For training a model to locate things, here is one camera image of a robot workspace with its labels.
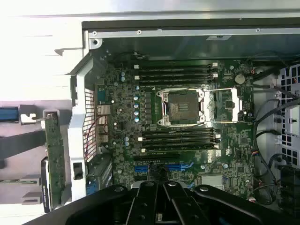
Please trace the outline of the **hard disk blue carrier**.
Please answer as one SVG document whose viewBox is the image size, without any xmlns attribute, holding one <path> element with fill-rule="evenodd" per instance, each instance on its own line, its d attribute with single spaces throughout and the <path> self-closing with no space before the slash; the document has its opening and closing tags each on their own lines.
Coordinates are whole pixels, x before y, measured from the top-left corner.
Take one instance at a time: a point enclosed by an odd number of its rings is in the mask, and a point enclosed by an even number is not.
<svg viewBox="0 0 300 225">
<path fill-rule="evenodd" d="M 18 122 L 18 107 L 0 107 L 0 122 Z"/>
</svg>

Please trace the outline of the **tall perforated disk bay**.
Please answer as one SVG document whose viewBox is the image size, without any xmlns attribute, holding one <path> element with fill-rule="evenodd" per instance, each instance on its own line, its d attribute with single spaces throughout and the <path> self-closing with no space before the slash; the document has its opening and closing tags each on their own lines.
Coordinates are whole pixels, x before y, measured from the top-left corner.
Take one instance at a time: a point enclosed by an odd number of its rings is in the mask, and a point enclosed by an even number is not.
<svg viewBox="0 0 300 225">
<path fill-rule="evenodd" d="M 300 98 L 300 64 L 280 71 L 278 85 L 281 89 Z M 281 110 L 281 153 L 295 167 L 300 167 L 300 104 Z"/>
</svg>

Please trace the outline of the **dark grey PC case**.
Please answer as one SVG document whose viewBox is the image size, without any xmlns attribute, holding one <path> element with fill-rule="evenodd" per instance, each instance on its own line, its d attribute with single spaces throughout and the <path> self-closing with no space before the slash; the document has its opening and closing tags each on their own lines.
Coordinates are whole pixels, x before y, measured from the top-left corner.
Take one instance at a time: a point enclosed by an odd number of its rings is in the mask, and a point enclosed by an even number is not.
<svg viewBox="0 0 300 225">
<path fill-rule="evenodd" d="M 163 61 L 240 60 L 254 71 L 253 98 L 255 120 L 253 147 L 255 188 L 252 196 L 242 198 L 287 216 L 287 225 L 300 225 L 300 218 L 286 213 L 280 205 L 281 169 L 292 165 L 281 153 L 281 110 L 300 104 L 300 98 L 280 88 L 278 79 L 284 68 L 300 64 L 300 28 L 241 28 L 195 25 L 188 21 L 130 21 L 121 27 L 98 22 L 83 23 L 85 56 L 93 56 L 93 69 L 85 77 L 86 116 L 83 143 L 86 184 L 96 180 L 99 190 L 113 182 L 112 155 L 100 151 L 97 134 L 97 83 L 109 65 L 141 64 Z M 128 190 L 136 188 L 134 182 Z M 156 223 L 161 225 L 161 205 L 165 202 L 163 184 L 157 191 Z"/>
</svg>

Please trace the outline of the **small finned silver heatsink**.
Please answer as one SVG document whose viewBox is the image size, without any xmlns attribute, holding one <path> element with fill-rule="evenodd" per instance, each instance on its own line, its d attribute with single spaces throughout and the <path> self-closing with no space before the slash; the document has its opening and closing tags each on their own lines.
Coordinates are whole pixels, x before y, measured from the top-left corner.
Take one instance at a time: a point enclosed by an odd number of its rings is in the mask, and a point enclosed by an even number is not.
<svg viewBox="0 0 300 225">
<path fill-rule="evenodd" d="M 97 106 L 97 115 L 110 115 L 111 114 L 111 105 L 98 105 Z"/>
</svg>

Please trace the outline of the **silver chipset heatsink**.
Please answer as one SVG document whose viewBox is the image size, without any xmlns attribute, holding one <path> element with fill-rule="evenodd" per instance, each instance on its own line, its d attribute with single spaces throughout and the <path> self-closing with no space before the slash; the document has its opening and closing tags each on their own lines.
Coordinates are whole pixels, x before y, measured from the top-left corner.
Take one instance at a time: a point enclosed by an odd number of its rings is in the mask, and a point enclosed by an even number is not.
<svg viewBox="0 0 300 225">
<path fill-rule="evenodd" d="M 224 189 L 222 175 L 210 174 L 201 176 L 201 184 L 210 185 L 221 190 Z"/>
</svg>

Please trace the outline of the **metal socket cover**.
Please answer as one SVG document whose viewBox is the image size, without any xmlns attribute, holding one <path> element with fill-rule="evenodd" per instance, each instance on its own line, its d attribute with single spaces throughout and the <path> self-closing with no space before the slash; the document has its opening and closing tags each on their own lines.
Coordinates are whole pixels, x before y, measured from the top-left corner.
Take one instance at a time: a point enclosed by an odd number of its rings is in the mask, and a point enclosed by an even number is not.
<svg viewBox="0 0 300 225">
<path fill-rule="evenodd" d="M 242 100 L 237 88 L 222 88 L 203 91 L 204 120 L 216 123 L 237 123 L 242 111 Z"/>
</svg>

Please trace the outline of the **black expansion slot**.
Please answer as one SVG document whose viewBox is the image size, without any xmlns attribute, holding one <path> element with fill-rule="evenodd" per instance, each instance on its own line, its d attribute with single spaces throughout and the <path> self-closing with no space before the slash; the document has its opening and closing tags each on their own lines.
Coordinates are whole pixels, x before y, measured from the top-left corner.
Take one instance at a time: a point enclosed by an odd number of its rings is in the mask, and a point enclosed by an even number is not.
<svg viewBox="0 0 300 225">
<path fill-rule="evenodd" d="M 180 158 L 180 154 L 152 154 L 134 156 L 134 161 L 155 161 L 155 160 L 169 160 L 173 158 Z"/>
</svg>

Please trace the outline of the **CPU socket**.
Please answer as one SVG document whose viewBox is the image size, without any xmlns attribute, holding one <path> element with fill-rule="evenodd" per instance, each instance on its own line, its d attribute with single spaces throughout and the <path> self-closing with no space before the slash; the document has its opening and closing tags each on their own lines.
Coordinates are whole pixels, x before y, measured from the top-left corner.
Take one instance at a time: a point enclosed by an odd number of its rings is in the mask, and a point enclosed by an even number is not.
<svg viewBox="0 0 300 225">
<path fill-rule="evenodd" d="M 205 123 L 204 92 L 200 88 L 166 88 L 156 92 L 161 116 L 157 124 L 167 128 L 185 128 Z"/>
</svg>

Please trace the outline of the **blue video port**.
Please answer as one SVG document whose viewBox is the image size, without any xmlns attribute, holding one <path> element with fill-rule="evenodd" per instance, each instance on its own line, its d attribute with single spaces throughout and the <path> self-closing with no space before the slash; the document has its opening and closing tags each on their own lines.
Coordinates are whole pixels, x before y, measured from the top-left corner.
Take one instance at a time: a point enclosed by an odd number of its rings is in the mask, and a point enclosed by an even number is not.
<svg viewBox="0 0 300 225">
<path fill-rule="evenodd" d="M 91 195 L 99 190 L 98 182 L 96 180 L 88 181 L 86 184 L 86 194 Z"/>
</svg>

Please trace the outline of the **green RAM stick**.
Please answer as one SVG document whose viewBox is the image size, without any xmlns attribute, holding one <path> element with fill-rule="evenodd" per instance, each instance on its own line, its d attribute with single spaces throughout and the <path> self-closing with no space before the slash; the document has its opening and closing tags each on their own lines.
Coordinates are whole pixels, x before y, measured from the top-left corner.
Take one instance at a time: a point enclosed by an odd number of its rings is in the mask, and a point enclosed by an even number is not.
<svg viewBox="0 0 300 225">
<path fill-rule="evenodd" d="M 34 180 L 0 180 L 0 184 L 20 184 L 20 185 L 36 185 L 38 182 Z"/>
</svg>

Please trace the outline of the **blue expansion slot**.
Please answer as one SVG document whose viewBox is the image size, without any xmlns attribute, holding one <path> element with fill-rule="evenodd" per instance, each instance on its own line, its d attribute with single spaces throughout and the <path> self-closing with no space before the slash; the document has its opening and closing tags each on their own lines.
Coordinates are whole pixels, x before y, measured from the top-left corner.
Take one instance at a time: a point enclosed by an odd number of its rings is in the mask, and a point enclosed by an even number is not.
<svg viewBox="0 0 300 225">
<path fill-rule="evenodd" d="M 134 172 L 135 173 L 147 173 L 150 171 L 150 169 L 164 169 L 166 171 L 172 172 L 172 171 L 184 171 L 188 168 L 191 168 L 194 163 L 191 163 L 189 165 L 185 164 L 149 164 L 149 165 L 136 165 L 134 166 Z"/>
</svg>

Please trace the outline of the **grey parts rack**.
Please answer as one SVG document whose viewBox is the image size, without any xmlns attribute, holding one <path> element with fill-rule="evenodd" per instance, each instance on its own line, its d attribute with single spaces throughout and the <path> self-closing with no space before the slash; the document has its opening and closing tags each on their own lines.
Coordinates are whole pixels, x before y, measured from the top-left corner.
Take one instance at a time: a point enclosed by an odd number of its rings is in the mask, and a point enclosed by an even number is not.
<svg viewBox="0 0 300 225">
<path fill-rule="evenodd" d="M 45 111 L 57 112 L 64 144 L 65 188 L 63 206 L 71 197 L 68 152 L 68 125 L 71 120 L 69 100 L 8 101 L 0 107 L 18 107 L 18 122 L 0 122 L 0 180 L 34 180 L 36 185 L 0 184 L 0 205 L 19 203 L 38 205 L 44 212 L 41 188 L 41 160 L 46 157 L 45 130 L 41 121 Z"/>
</svg>

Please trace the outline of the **green motherboard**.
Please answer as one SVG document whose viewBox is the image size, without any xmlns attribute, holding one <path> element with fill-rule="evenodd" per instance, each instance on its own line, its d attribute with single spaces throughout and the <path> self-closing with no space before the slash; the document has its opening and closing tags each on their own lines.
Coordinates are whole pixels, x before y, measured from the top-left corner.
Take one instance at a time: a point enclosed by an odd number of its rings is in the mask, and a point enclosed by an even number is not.
<svg viewBox="0 0 300 225">
<path fill-rule="evenodd" d="M 191 168 L 184 171 L 169 172 L 169 180 L 182 181 L 188 189 L 193 190 L 201 185 L 201 176 L 216 174 L 223 177 L 223 191 L 242 198 L 253 195 L 255 179 L 253 176 L 254 162 L 251 155 L 253 147 L 253 124 L 255 120 L 253 98 L 253 69 L 240 60 L 218 61 L 163 61 L 143 62 L 143 66 L 191 66 L 208 65 L 218 63 L 216 68 L 207 68 L 210 73 L 139 73 L 133 69 L 136 65 L 132 62 L 109 65 L 107 71 L 101 75 L 97 83 L 96 111 L 98 105 L 111 105 L 110 115 L 97 115 L 97 122 L 93 131 L 97 134 L 97 145 L 100 151 L 108 151 L 112 155 L 112 177 L 115 184 L 130 187 L 134 182 L 147 180 L 147 172 L 134 172 L 136 165 L 155 164 L 185 164 L 194 163 Z M 134 76 L 159 76 L 159 75 L 212 75 L 218 74 L 218 78 L 198 79 L 198 81 L 211 81 L 209 84 L 188 85 L 147 85 L 141 86 Z M 243 74 L 246 81 L 239 85 L 235 82 L 235 76 Z M 200 88 L 214 90 L 222 88 L 237 88 L 238 97 L 242 100 L 242 111 L 239 113 L 237 123 L 205 122 L 192 127 L 164 127 L 157 124 L 161 116 L 161 99 L 156 97 L 156 92 L 166 88 Z M 143 135 L 143 131 L 179 130 L 193 128 L 214 128 L 214 131 L 180 132 L 150 135 L 169 134 L 221 134 L 221 138 L 182 138 L 167 140 L 137 141 Z M 141 153 L 143 143 L 178 143 L 178 142 L 214 142 L 218 150 L 195 151 L 167 151 Z M 134 161 L 134 156 L 152 154 L 180 154 L 180 158 L 155 161 Z"/>
</svg>

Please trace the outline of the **black RAM slot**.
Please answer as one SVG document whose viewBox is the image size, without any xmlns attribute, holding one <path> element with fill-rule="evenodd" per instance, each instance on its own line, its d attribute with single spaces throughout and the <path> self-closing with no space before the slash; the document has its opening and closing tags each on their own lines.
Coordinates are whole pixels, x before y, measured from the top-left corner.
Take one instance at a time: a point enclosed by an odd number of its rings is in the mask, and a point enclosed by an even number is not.
<svg viewBox="0 0 300 225">
<path fill-rule="evenodd" d="M 210 73 L 209 69 L 139 70 L 139 73 Z"/>
<path fill-rule="evenodd" d="M 167 151 L 195 151 L 195 150 L 218 150 L 218 145 L 213 146 L 175 146 L 175 147 L 142 147 L 141 153 L 167 152 Z"/>
<path fill-rule="evenodd" d="M 143 147 L 149 146 L 192 146 L 192 145 L 210 145 L 214 144 L 214 142 L 204 141 L 204 142 L 166 142 L 166 143 L 143 143 Z"/>
<path fill-rule="evenodd" d="M 138 137 L 137 141 L 146 141 L 146 140 L 167 140 L 167 139 L 182 139 L 182 138 L 221 138 L 221 134 L 169 134 L 169 135 L 150 135 L 144 137 Z"/>
<path fill-rule="evenodd" d="M 191 65 L 191 66 L 176 66 L 176 65 L 170 65 L 170 66 L 156 66 L 156 67 L 150 67 L 150 66 L 141 66 L 141 65 L 134 65 L 133 69 L 143 69 L 143 70 L 171 70 L 171 69 L 207 69 L 207 68 L 217 68 L 218 67 L 218 63 L 212 63 L 212 64 L 208 64 L 208 65 Z"/>
<path fill-rule="evenodd" d="M 180 132 L 204 132 L 204 131 L 214 131 L 215 129 L 212 127 L 198 127 L 198 128 L 189 128 L 189 129 L 179 129 L 179 130 L 159 130 L 159 131 L 143 131 L 143 135 L 150 135 L 150 134 L 166 134 L 166 133 L 180 133 Z"/>
<path fill-rule="evenodd" d="M 179 80 L 179 79 L 213 79 L 218 78 L 218 74 L 212 75 L 159 75 L 159 76 L 134 76 L 134 80 Z"/>
<path fill-rule="evenodd" d="M 139 81 L 141 86 L 147 85 L 188 85 L 188 84 L 209 84 L 211 81 L 198 81 L 198 80 L 171 80 L 171 81 Z"/>
</svg>

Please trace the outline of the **black plastic shroud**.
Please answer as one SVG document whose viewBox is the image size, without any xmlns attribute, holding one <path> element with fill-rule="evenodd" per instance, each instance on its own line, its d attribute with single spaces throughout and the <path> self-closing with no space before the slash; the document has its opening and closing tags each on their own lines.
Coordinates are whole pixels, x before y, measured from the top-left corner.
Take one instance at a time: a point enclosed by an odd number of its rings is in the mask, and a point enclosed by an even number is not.
<svg viewBox="0 0 300 225">
<path fill-rule="evenodd" d="M 294 218 L 300 218 L 300 169 L 283 166 L 280 185 L 281 208 Z"/>
</svg>

